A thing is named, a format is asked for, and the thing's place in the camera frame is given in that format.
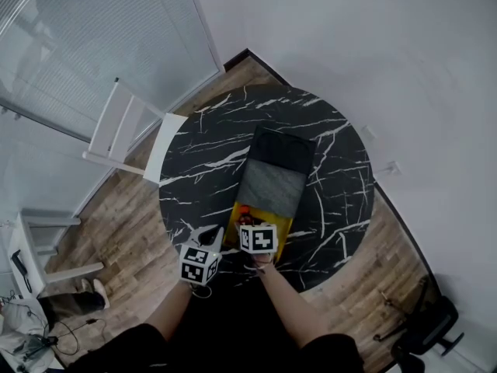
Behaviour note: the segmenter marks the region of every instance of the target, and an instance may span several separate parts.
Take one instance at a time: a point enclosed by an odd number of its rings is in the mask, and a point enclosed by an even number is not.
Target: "wooden floor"
[[[192,101],[176,112],[188,115],[213,96],[248,84],[278,83],[251,58],[222,75]],[[156,133],[135,150],[131,160],[144,166]],[[98,278],[109,292],[112,308],[93,314],[106,320],[107,340],[143,322],[177,281],[178,256],[167,239],[158,204],[158,189],[139,176],[113,174],[81,213],[82,225],[73,228],[59,245],[47,271],[72,268],[98,260],[106,268]],[[391,363],[390,345],[373,342],[375,333],[385,333],[399,322],[400,315],[384,307],[383,291],[404,310],[410,311],[419,294],[419,280],[426,268],[377,192],[367,234],[353,258],[319,287],[304,297],[327,317],[332,332],[352,336],[365,362],[366,372],[377,372]],[[46,294],[74,291],[75,281],[50,286]],[[436,297],[431,286],[429,298]],[[67,319],[70,327],[88,317]],[[65,363],[103,344],[103,323],[78,330],[81,351],[73,357],[59,354]],[[63,327],[56,328],[65,333]],[[71,353],[71,336],[61,340],[60,349]]]

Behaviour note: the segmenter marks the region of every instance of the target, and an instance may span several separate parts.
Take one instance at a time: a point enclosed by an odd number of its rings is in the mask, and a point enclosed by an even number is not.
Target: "white wall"
[[[381,186],[457,304],[467,332],[461,352],[491,370],[497,344],[485,339],[497,338],[497,0],[242,2],[247,47],[356,129],[370,126],[377,139],[365,143],[374,169],[399,162],[403,174]],[[230,27],[238,8],[219,4],[223,12],[206,15],[229,59],[239,45]]]
[[[0,273],[0,296],[1,297],[10,297],[10,290],[17,292],[16,279],[14,278],[14,274],[12,272],[3,272]]]
[[[207,19],[208,29],[221,63],[247,48],[242,20],[242,0],[198,0],[197,8]]]

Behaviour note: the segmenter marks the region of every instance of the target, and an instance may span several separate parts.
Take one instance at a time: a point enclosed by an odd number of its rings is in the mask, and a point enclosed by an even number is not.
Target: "white cloth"
[[[0,315],[0,353],[11,368],[24,365],[29,373],[43,373],[54,359],[51,349],[43,350],[35,361],[23,362],[22,354],[14,354],[16,348],[26,342],[26,335],[44,335],[48,321],[41,304],[35,299],[11,300],[2,306]]]

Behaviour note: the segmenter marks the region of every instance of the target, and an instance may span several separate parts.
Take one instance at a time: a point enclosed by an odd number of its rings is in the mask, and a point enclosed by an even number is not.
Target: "red object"
[[[240,207],[240,218],[238,219],[240,225],[254,225],[254,218],[250,215],[249,206]]]

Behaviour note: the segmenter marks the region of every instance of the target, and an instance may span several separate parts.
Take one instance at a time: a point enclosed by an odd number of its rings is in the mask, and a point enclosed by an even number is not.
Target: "black office chair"
[[[402,313],[405,321],[389,334],[383,337],[377,334],[373,338],[375,341],[381,343],[387,338],[405,331],[391,348],[391,355],[398,363],[402,373],[423,373],[425,371],[425,364],[414,355],[423,355],[436,343],[439,343],[445,348],[445,351],[442,353],[442,357],[444,357],[464,337],[464,333],[462,333],[455,341],[443,338],[457,321],[457,318],[459,318],[456,307],[447,297],[440,297],[433,304],[427,302],[427,308],[421,311],[429,282],[426,279],[422,279],[419,283],[422,285],[421,295],[416,302],[414,310],[410,314],[402,311],[390,299],[385,299],[385,305]]]

